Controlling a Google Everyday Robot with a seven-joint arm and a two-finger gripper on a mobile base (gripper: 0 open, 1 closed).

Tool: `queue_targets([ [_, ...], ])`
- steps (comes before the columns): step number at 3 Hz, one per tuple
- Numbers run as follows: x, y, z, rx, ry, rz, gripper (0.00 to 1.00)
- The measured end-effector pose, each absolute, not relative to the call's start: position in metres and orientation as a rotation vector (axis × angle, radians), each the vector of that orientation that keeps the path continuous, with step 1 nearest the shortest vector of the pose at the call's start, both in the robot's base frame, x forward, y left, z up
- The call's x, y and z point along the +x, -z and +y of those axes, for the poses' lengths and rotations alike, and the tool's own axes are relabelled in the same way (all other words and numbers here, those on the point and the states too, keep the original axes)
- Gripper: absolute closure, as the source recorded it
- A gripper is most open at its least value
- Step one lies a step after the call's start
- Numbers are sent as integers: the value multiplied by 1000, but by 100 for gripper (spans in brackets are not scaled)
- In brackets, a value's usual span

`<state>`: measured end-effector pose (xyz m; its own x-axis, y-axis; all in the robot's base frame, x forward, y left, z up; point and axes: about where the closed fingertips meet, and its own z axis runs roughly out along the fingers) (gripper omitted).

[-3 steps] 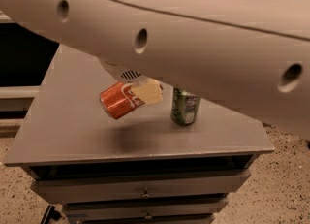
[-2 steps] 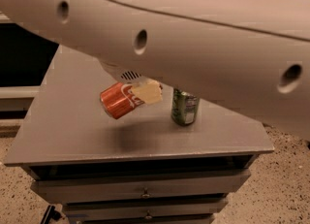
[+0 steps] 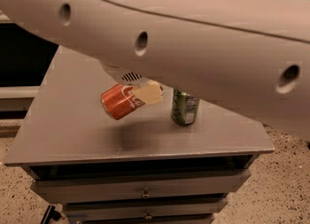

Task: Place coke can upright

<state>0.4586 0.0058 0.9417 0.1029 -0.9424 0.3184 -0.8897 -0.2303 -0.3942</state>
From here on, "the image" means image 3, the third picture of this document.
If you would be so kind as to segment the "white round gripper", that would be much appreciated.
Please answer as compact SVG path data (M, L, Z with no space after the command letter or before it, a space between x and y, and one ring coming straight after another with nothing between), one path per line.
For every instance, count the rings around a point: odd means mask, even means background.
M149 80L130 70L115 65L103 64L103 69L117 82L124 85L134 85L132 92L135 97L143 101L147 106L163 101L161 84L155 80Z

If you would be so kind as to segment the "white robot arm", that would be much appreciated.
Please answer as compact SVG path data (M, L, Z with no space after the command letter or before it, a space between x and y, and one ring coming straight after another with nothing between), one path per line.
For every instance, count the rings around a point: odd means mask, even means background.
M310 0L0 0L23 29L307 139Z

